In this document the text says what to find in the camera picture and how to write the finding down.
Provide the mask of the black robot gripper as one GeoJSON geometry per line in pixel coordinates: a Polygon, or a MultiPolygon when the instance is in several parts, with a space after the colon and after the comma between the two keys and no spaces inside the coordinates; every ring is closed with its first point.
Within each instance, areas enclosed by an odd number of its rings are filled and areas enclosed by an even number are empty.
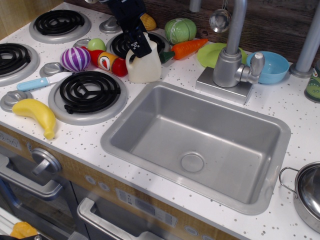
{"type": "Polygon", "coordinates": [[[141,16],[147,12],[143,0],[106,0],[105,3],[115,16],[124,32],[128,47],[138,58],[152,52],[147,40],[147,30],[141,16]]]}

